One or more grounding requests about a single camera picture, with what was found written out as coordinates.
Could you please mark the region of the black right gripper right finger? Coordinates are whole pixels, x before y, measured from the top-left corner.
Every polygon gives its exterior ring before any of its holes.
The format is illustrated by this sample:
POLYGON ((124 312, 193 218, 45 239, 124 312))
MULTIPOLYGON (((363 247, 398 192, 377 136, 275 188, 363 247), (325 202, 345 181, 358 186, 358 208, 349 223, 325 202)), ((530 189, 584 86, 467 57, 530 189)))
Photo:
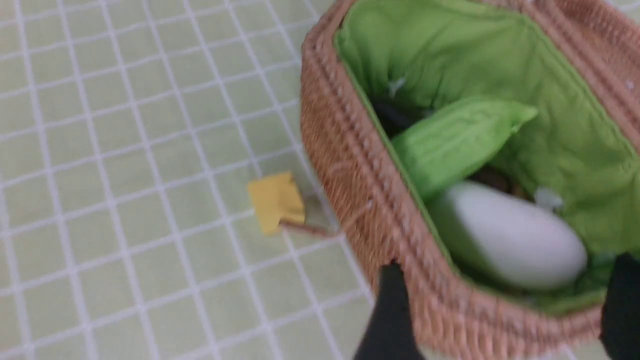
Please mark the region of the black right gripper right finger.
POLYGON ((599 340, 612 360, 640 358, 640 262, 628 252, 615 258, 599 340))

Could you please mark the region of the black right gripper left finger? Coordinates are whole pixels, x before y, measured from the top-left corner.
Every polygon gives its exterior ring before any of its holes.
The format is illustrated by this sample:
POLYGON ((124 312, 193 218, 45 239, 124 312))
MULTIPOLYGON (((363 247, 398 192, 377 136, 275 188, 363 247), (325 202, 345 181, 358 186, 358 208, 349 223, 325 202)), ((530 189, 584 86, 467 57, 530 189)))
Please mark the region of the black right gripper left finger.
POLYGON ((379 291, 355 360, 425 360, 414 336, 402 267, 381 267, 379 291))

